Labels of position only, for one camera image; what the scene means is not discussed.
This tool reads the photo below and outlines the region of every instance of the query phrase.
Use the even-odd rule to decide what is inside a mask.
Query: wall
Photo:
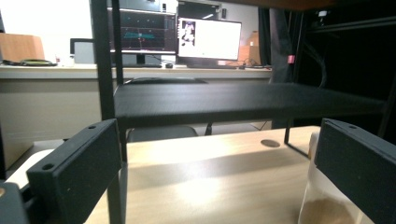
[[[167,11],[176,11],[176,0],[160,0]],[[246,44],[252,31],[258,29],[256,7],[222,4],[228,21],[243,24],[241,43]],[[37,35],[43,43],[45,57],[67,58],[69,39],[92,38],[90,0],[0,0],[4,27],[8,34]]]

